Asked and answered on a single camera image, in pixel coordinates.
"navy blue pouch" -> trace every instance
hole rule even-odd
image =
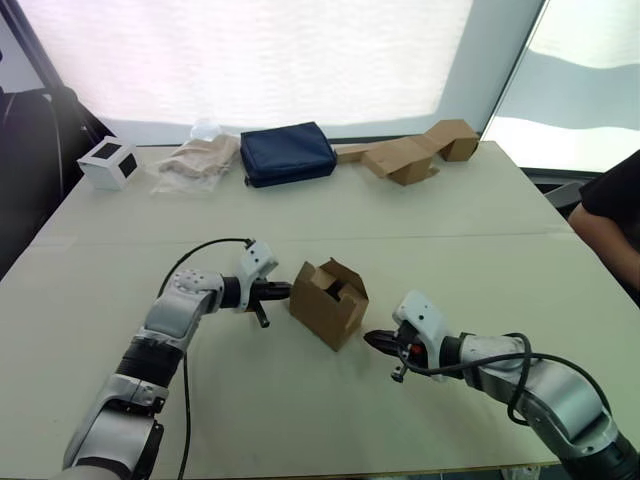
[[[336,154],[315,122],[246,132],[240,137],[245,183],[267,187],[330,175]]]

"gray floor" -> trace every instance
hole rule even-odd
[[[412,475],[409,477],[393,477],[394,480],[503,480],[499,471],[443,473],[436,475]],[[542,469],[540,480],[571,480],[561,466]]]

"open cardboard box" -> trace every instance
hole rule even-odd
[[[468,160],[478,135],[464,120],[441,120],[422,135],[336,149],[338,163],[362,162],[378,177],[410,185],[435,175],[433,156],[448,162]]]
[[[360,327],[367,305],[360,275],[332,258],[320,267],[304,263],[291,287],[289,311],[337,352]]]

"black cable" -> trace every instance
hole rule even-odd
[[[160,285],[160,290],[158,290],[158,297],[162,295],[164,288],[167,286],[167,283],[169,283],[169,280],[171,279],[171,275],[174,274],[177,268],[187,258],[189,258],[191,255],[196,253],[198,250],[202,250],[203,248],[208,247],[209,245],[215,245],[216,243],[224,243],[224,242],[240,242],[248,246],[253,242],[253,240],[251,240],[250,238],[218,238],[217,240],[211,240],[209,242],[201,243],[197,247],[192,248],[187,253],[185,253],[182,257],[180,257],[180,259],[173,265],[173,267],[171,267],[171,270],[169,270],[167,275],[164,277],[164,280],[162,280],[162,285]]]
[[[526,354],[523,353],[523,352],[506,353],[504,355],[496,355],[496,356],[493,356],[493,357],[482,358],[480,360],[474,360],[472,362],[458,363],[456,365],[449,365],[447,367],[421,368],[421,367],[418,367],[418,366],[408,362],[401,355],[402,352],[401,352],[400,346],[397,347],[397,350],[398,350],[398,352],[397,352],[398,353],[398,358],[400,358],[400,361],[402,362],[402,364],[404,366],[406,366],[409,370],[411,370],[414,373],[419,373],[420,375],[425,375],[427,377],[430,377],[432,375],[446,375],[447,373],[461,372],[463,370],[468,370],[470,368],[475,368],[475,367],[482,367],[484,365],[488,365],[488,364],[496,363],[496,362],[501,362],[503,360],[522,359],[522,358],[526,357]],[[587,382],[589,382],[589,384],[591,384],[593,389],[598,394],[598,397],[600,397],[600,401],[602,402],[604,407],[607,409],[607,411],[609,413],[611,413],[611,405],[609,404],[609,400],[607,400],[607,396],[605,395],[604,391],[602,390],[600,385],[598,385],[598,382],[596,382],[595,379],[589,374],[589,372],[587,372],[580,365],[577,365],[577,364],[573,363],[572,361],[567,360],[565,358],[558,357],[557,355],[550,355],[548,353],[531,353],[531,354],[529,354],[529,357],[532,358],[532,359],[535,358],[535,359],[540,359],[540,360],[549,360],[549,361],[552,361],[552,362],[561,363],[561,364],[566,365],[567,367],[571,368],[572,370],[575,370],[576,372],[578,372],[580,375],[582,375],[584,377],[584,379]]]
[[[191,400],[189,398],[189,368],[187,365],[187,352],[184,352],[184,356],[182,357],[182,375],[184,377],[184,416],[186,428],[184,450],[182,451],[182,461],[180,462],[178,480],[182,480],[184,478],[184,470],[187,468],[189,448],[191,447]]]
[[[507,404],[507,416],[513,423],[523,426],[529,426],[529,422],[515,416],[515,411],[516,406],[518,405],[518,401],[520,400],[520,397],[522,397],[524,389],[527,386],[527,380],[529,380],[529,370],[531,369],[531,342],[529,341],[527,336],[523,335],[522,333],[508,333],[506,336],[519,338],[520,340],[522,340],[525,355],[522,358],[522,371],[520,373],[518,385],[516,385],[516,389],[513,391],[513,395],[511,395],[509,403]]]
[[[202,250],[209,245],[215,245],[216,243],[225,243],[225,242],[240,242],[244,243],[246,246],[251,245],[253,240],[250,238],[218,238],[216,240],[211,240],[209,242],[201,243],[195,248],[192,248],[187,253],[185,253],[180,259],[173,264],[173,267],[169,270],[167,275],[162,280],[162,285],[160,285],[160,290],[158,290],[158,297],[162,295],[164,292],[167,283],[171,280],[171,276],[178,269],[182,263],[189,258],[191,255],[196,253],[198,250]],[[184,450],[182,452],[182,461],[180,462],[180,471],[178,472],[178,480],[182,480],[184,478],[184,471],[187,468],[187,460],[189,459],[189,448],[191,447],[191,400],[189,397],[189,367],[187,364],[187,352],[184,352],[184,356],[182,357],[182,376],[184,378],[184,413],[185,413],[185,439],[184,439]]]

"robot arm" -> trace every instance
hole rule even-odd
[[[365,339],[400,358],[402,366],[392,373],[394,380],[402,382],[407,371],[439,381],[464,379],[469,386],[512,405],[524,418],[519,423],[535,431],[572,478],[640,478],[637,452],[618,430],[599,387],[579,367],[527,351],[517,336],[454,337],[444,316],[416,291],[407,294],[393,319],[397,331],[373,331]],[[519,388],[525,369],[526,383]]]
[[[220,308],[253,309],[260,325],[269,326],[260,302],[287,298],[290,290],[288,283],[267,281],[277,264],[258,241],[247,247],[234,277],[176,273],[73,435],[63,462],[69,470],[57,478],[148,478],[163,434],[154,417],[201,316]]]

